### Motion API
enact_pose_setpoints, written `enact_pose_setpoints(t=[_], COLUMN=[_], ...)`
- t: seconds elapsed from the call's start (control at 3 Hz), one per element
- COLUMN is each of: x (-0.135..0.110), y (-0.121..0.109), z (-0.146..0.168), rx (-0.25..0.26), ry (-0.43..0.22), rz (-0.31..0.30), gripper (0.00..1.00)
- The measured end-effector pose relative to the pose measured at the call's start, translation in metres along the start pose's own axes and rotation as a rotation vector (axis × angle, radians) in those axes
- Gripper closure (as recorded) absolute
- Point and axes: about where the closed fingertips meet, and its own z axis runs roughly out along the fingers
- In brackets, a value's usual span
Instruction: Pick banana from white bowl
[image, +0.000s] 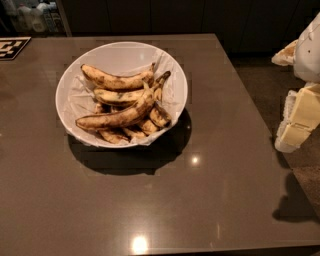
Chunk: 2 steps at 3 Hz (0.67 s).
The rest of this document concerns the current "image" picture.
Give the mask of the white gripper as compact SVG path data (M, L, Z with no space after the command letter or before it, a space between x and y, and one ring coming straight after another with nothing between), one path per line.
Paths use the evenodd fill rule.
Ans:
M296 77L307 83L298 92L290 90L285 99L275 148L292 153L309 138L320 124L320 13L309 23L299 38L276 53L271 62L292 66Z

